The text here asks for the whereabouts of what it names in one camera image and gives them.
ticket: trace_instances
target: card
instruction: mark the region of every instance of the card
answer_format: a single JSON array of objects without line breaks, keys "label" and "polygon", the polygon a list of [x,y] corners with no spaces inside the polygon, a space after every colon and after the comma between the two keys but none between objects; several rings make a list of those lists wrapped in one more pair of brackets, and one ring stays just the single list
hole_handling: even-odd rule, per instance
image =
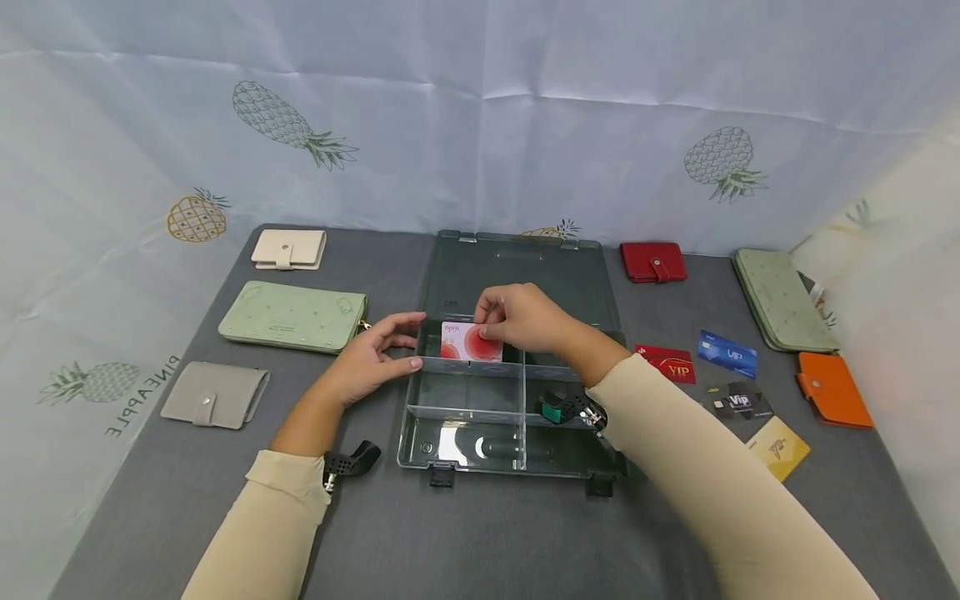
[{"label": "card", "polygon": [[754,381],[733,381],[707,390],[704,404],[716,418],[742,420],[770,417],[774,414],[767,396]]},{"label": "card", "polygon": [[636,351],[670,381],[677,383],[697,382],[697,374],[693,370],[690,353],[686,350],[658,348],[656,346],[643,346],[638,344]]},{"label": "card", "polygon": [[724,369],[756,379],[756,350],[749,346],[701,330],[697,356]]},{"label": "card", "polygon": [[747,449],[763,461],[781,482],[810,453],[810,446],[786,426],[780,417],[773,417],[747,442]]},{"label": "card", "polygon": [[457,360],[503,360],[503,342],[480,337],[482,325],[444,321],[441,323],[440,357]]}]

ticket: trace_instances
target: black clip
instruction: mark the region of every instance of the black clip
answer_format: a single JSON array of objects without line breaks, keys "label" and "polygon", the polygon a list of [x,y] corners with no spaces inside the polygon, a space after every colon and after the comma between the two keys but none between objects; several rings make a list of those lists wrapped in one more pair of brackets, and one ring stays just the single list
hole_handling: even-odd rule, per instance
[{"label": "black clip", "polygon": [[434,465],[430,468],[430,487],[452,488],[455,472],[453,465]]},{"label": "black clip", "polygon": [[540,396],[540,414],[555,425],[579,417],[597,431],[607,426],[607,412],[587,396],[584,386],[568,383],[552,386]]},{"label": "black clip", "polygon": [[380,448],[369,440],[364,440],[350,456],[339,452],[327,452],[324,455],[324,490],[333,492],[337,477],[355,477],[363,475],[380,458]]},{"label": "black clip", "polygon": [[613,480],[615,477],[605,473],[591,473],[587,480],[587,496],[613,498]]}]

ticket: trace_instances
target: plastic storage box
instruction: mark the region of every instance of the plastic storage box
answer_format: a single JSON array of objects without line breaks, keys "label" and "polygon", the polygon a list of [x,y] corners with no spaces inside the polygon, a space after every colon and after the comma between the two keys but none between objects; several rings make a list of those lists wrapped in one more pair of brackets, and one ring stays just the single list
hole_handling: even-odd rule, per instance
[{"label": "plastic storage box", "polygon": [[492,285],[536,283],[564,310],[624,343],[601,246],[584,240],[441,231],[423,292],[427,321],[410,379],[397,461],[432,468],[432,485],[452,473],[484,471],[578,477],[625,476],[625,461],[579,419],[555,425],[540,413],[540,395],[578,382],[556,356],[504,346],[502,362],[440,358],[441,322],[471,322],[480,293]]}]

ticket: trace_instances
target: gold card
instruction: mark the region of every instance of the gold card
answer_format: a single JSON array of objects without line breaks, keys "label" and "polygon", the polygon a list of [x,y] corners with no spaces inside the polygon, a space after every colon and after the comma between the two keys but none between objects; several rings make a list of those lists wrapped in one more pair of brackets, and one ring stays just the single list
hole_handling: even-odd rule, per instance
[{"label": "gold card", "polygon": [[787,427],[780,417],[768,420],[747,442],[747,449],[763,461],[781,482],[810,453],[810,446]]}]

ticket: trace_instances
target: orange wallet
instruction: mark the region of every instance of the orange wallet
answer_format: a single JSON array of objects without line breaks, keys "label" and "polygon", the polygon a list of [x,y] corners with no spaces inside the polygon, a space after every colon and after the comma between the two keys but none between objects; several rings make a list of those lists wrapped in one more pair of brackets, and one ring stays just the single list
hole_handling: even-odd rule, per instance
[{"label": "orange wallet", "polygon": [[842,356],[801,352],[797,381],[821,422],[844,427],[874,426]]}]

